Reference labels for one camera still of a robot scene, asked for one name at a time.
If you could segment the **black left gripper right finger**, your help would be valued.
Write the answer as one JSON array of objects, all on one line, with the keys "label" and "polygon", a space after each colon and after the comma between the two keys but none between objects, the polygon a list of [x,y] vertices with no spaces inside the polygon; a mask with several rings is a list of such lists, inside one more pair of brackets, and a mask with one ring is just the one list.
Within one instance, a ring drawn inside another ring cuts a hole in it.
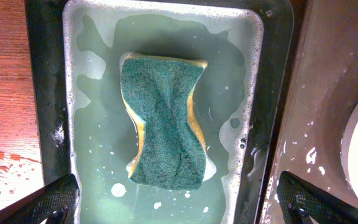
[{"label": "black left gripper right finger", "polygon": [[289,171],[280,174],[277,195],[285,224],[358,223],[358,208]]}]

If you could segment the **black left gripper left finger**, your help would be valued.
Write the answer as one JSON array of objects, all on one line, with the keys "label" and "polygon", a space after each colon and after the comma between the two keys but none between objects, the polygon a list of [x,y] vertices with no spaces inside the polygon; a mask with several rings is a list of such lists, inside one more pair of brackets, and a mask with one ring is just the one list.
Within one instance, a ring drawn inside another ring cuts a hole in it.
[{"label": "black left gripper left finger", "polygon": [[0,210],[0,223],[73,223],[80,199],[74,174],[67,174]]}]

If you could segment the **green and yellow sponge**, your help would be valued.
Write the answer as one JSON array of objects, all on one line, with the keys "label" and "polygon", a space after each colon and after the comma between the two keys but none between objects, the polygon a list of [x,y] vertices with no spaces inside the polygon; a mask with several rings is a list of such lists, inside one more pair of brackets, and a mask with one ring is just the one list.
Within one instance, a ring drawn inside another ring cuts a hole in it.
[{"label": "green and yellow sponge", "polygon": [[136,184],[165,190],[198,190],[215,171],[209,163],[193,94],[205,60],[125,53],[120,89],[134,122],[138,153],[128,165]]}]

